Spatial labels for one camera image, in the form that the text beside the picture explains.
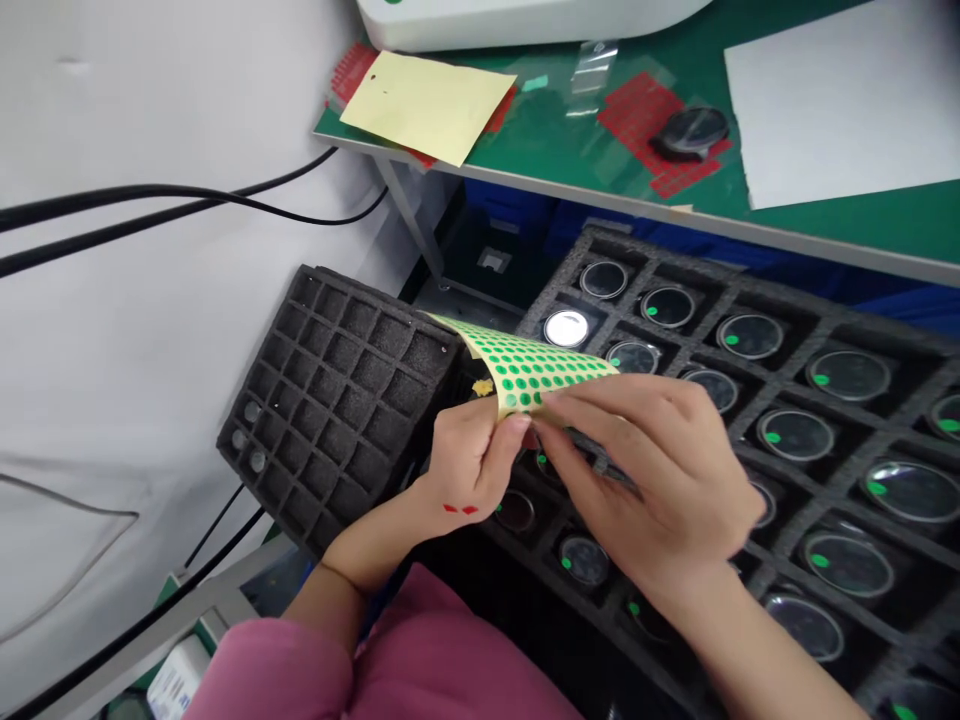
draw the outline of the white wall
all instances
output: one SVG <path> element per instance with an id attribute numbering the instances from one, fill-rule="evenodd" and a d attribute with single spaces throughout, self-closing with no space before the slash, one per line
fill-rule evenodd
<path id="1" fill-rule="evenodd" d="M 0 0 L 0 207 L 122 183 L 233 189 L 299 167 L 325 149 L 309 131 L 358 33 L 350 0 Z M 260 199 L 336 218 L 379 189 L 341 151 Z M 0 235 L 0 253 L 171 204 Z M 219 208 L 0 281 L 0 472 L 143 515 L 0 647 L 0 713 L 140 617 L 235 488 L 214 440 L 295 268 L 399 290 L 417 254 L 391 208 L 339 229 Z M 247 494 L 199 560 L 254 508 Z M 112 528 L 0 485 L 0 631 Z"/>

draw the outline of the foam tray compartment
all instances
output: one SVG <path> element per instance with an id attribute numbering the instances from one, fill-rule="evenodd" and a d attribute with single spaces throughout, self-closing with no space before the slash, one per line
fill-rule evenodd
<path id="1" fill-rule="evenodd" d="M 607 300 L 582 292 L 583 268 L 608 259 L 627 270 L 625 290 Z M 642 296 L 664 286 L 682 287 L 696 300 L 693 318 L 676 329 L 641 314 Z M 941 676 L 960 676 L 955 655 L 938 652 L 950 638 L 960 637 L 960 519 L 904 520 L 860 487 L 866 472 L 885 459 L 918 462 L 960 479 L 960 444 L 932 433 L 924 419 L 934 403 L 960 387 L 960 348 L 894 321 L 593 227 L 585 230 L 517 334 L 542 339 L 544 319 L 562 309 L 580 310 L 590 320 L 581 352 L 603 356 L 618 342 L 639 340 L 660 348 L 658 374 L 678 377 L 691 367 L 707 367 L 737 384 L 739 399 L 724 420 L 748 474 L 775 496 L 777 515 L 754 530 L 732 562 L 756 598 L 786 585 L 835 614 L 847 646 L 825 667 L 868 712 L 879 712 L 897 683 L 934 663 L 931 658 Z M 717 328 L 741 313 L 762 314 L 780 325 L 784 338 L 776 353 L 750 361 L 718 345 Z M 889 389 L 864 402 L 846 402 L 808 381 L 808 363 L 844 349 L 884 362 Z M 765 413 L 780 408 L 824 420 L 834 431 L 832 452 L 807 463 L 770 452 L 758 440 L 756 426 Z M 623 479 L 603 448 L 573 436 L 596 472 Z M 625 576 L 611 568 L 600 587 L 583 588 L 560 566 L 559 543 L 571 532 L 584 534 L 585 526 L 556 471 L 549 462 L 538 463 L 537 455 L 521 454 L 511 479 L 511 488 L 538 498 L 534 527 L 523 537 L 495 518 L 482 527 L 693 716 L 722 716 L 706 674 L 683 641 L 674 638 L 665 645 L 638 629 L 631 608 L 642 612 L 642 596 Z M 858 599 L 810 572 L 800 557 L 803 543 L 823 530 L 854 533 L 881 549 L 895 568 L 893 587 L 879 598 Z"/>
<path id="2" fill-rule="evenodd" d="M 405 303 L 302 266 L 217 448 L 284 532 L 319 559 L 396 492 L 427 449 L 462 349 Z"/>

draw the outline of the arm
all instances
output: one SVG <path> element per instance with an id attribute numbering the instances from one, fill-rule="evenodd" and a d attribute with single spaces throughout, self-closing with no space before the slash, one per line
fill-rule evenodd
<path id="1" fill-rule="evenodd" d="M 496 415 L 495 397 L 441 412 L 429 471 L 337 536 L 283 618 L 320 630 L 352 656 L 368 599 L 407 553 L 482 522 L 503 498 L 530 418 L 497 424 Z"/>
<path id="2" fill-rule="evenodd" d="M 703 388 L 621 375 L 551 393 L 544 402 L 603 445 L 636 484 L 640 497 L 598 477 L 563 431 L 536 421 L 591 532 L 697 653 L 731 716 L 865 720 L 727 564 L 763 500 Z"/>

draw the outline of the pink sleeve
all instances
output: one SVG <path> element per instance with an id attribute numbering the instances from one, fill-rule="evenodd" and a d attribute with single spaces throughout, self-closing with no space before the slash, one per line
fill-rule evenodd
<path id="1" fill-rule="evenodd" d="M 285 620 L 251 620 L 224 636 L 185 720 L 338 720 L 352 686 L 351 658 L 333 640 Z"/>

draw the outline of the yellow backing paper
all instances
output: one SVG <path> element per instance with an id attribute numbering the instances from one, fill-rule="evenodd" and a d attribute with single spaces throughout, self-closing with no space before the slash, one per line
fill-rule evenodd
<path id="1" fill-rule="evenodd" d="M 516 78 L 382 51 L 340 119 L 460 167 Z"/>
<path id="2" fill-rule="evenodd" d="M 498 419 L 515 412 L 536 415 L 543 411 L 543 393 L 619 373 L 606 360 L 527 340 L 470 323 L 430 315 L 454 330 L 490 370 L 497 388 Z"/>

